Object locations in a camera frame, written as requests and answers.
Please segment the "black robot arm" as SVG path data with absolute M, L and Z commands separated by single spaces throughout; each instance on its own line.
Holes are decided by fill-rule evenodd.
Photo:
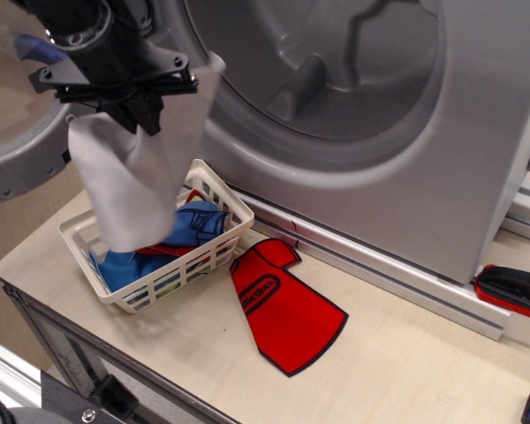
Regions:
M 65 57 L 37 72 L 61 103 L 92 103 L 130 133 L 160 132 L 163 99 L 196 92 L 186 55 L 151 1 L 18 1 Z

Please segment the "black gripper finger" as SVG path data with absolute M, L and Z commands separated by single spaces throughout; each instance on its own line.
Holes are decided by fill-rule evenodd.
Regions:
M 160 115 L 163 110 L 163 100 L 154 92 L 140 93 L 135 101 L 134 111 L 137 124 L 150 136 L 161 131 Z
M 100 103 L 97 107 L 97 111 L 108 114 L 129 133 L 137 132 L 137 121 L 132 113 L 124 106 L 118 103 Z

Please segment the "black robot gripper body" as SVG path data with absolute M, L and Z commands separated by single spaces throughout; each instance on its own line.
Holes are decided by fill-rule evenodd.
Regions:
M 140 93 L 161 96 L 198 91 L 186 54 L 174 50 L 169 29 L 69 26 L 48 29 L 49 45 L 29 74 L 34 90 L 53 90 L 61 103 L 118 103 L 135 113 Z

